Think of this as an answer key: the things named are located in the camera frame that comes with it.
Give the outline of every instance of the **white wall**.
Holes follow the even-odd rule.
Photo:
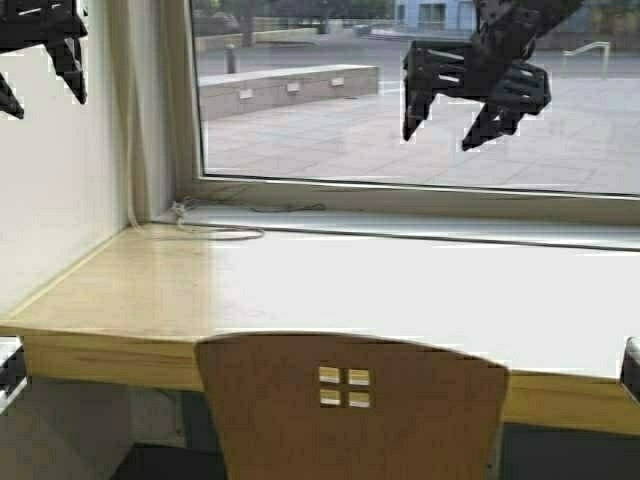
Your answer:
[[[90,3],[86,106],[42,47],[0,56],[25,108],[22,121],[0,113],[0,315],[125,226],[105,2]]]
[[[126,224],[105,4],[90,2],[86,106],[42,47],[0,56],[25,108],[22,121],[0,113],[0,316]],[[107,480],[130,429],[125,387],[36,379],[0,416],[3,478]]]

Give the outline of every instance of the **window frame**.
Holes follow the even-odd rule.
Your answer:
[[[176,135],[179,138],[175,139],[174,152],[178,198],[289,207],[322,203],[328,210],[640,225],[640,195],[205,175],[191,0],[165,0],[165,5],[167,9],[182,9],[181,15],[178,11],[166,15],[167,35],[178,35],[171,42],[176,52],[166,52],[171,61],[172,116],[181,132]],[[186,61],[177,60],[180,53]]]

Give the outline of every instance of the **wooden desk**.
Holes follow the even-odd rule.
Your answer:
[[[33,375],[192,391],[202,388],[193,344],[221,332],[410,337],[520,369],[505,421],[640,434],[640,409],[615,381],[624,336],[637,333],[636,283],[611,275],[623,265],[637,272],[640,255],[290,233],[169,242],[127,230],[1,321],[0,335],[24,337]]]

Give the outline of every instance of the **chair backrest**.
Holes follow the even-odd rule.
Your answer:
[[[502,366],[306,333],[214,337],[196,358],[230,480],[486,478]]]

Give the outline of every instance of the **concrete bench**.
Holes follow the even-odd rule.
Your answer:
[[[323,65],[202,77],[202,120],[378,93],[378,67]]]

